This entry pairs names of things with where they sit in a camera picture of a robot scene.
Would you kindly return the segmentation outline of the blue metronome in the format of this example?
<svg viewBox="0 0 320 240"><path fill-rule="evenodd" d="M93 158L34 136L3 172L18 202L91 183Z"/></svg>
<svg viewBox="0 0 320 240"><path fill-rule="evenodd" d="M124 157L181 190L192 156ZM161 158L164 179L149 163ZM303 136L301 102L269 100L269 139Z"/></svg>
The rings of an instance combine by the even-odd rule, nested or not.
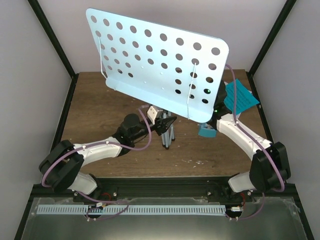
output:
<svg viewBox="0 0 320 240"><path fill-rule="evenodd" d="M204 138L215 138L217 131L207 123L198 124L198 135Z"/></svg>

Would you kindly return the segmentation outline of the light blue music stand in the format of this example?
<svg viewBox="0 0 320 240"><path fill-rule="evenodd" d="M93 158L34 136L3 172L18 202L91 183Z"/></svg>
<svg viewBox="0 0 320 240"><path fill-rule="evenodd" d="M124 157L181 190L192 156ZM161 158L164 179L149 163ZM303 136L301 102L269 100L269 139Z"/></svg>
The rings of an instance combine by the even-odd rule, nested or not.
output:
<svg viewBox="0 0 320 240"><path fill-rule="evenodd" d="M94 8L85 15L109 88L200 124L212 119L224 40Z"/></svg>

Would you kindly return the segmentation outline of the white sheet music page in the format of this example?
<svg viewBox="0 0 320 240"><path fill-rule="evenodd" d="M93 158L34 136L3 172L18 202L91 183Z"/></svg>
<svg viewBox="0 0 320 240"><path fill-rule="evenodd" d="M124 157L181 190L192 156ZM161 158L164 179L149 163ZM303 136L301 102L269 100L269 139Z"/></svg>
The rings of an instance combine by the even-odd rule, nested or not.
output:
<svg viewBox="0 0 320 240"><path fill-rule="evenodd" d="M234 101L236 100L235 113L236 113L236 117L239 118L241 113L244 110L243 110L243 100L242 100L243 98L242 84L238 79L235 80L235 86L236 86L236 97L234 95L234 82L230 82L230 83L225 82L226 97L225 97L224 103L228 107L228 109L233 112Z"/></svg>

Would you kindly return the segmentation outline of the blue sheet music page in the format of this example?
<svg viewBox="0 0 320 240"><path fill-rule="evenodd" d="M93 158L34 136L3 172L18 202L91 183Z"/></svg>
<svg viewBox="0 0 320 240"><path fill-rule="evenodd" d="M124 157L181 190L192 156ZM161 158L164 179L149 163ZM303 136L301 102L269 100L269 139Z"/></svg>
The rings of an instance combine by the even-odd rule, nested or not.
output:
<svg viewBox="0 0 320 240"><path fill-rule="evenodd" d="M225 82L226 97L224 104L226 107L234 110L234 82ZM248 90L244 85L236 79L236 115L250 109L253 106L258 105L260 102L253 96L252 92Z"/></svg>

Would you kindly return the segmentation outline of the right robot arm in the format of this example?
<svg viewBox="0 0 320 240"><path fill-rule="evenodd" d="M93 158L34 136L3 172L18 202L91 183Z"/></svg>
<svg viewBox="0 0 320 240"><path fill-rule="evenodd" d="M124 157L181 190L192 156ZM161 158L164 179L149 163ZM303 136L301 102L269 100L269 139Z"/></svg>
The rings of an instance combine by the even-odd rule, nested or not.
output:
<svg viewBox="0 0 320 240"><path fill-rule="evenodd" d="M237 144L250 158L251 166L248 172L229 178L228 185L222 188L223 198L232 202L246 190L283 192L286 180L291 177L286 147L259 136L240 122L225 105L226 97L226 84L221 81L207 124Z"/></svg>

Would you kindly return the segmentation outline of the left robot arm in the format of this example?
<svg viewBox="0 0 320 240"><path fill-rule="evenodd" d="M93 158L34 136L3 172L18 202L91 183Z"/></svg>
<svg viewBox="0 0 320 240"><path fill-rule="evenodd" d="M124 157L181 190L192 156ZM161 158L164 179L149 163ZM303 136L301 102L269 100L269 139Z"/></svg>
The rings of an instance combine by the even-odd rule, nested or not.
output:
<svg viewBox="0 0 320 240"><path fill-rule="evenodd" d="M107 139L83 144L63 140L38 167L42 173L41 185L51 188L55 193L65 190L81 192L89 201L97 202L102 196L102 189L96 178L92 174L82 173L81 168L102 159L121 157L130 151L138 151L135 144L139 138L150 137L152 132L164 134L176 119L175 116L169 116L157 117L151 121L144 115L130 113Z"/></svg>

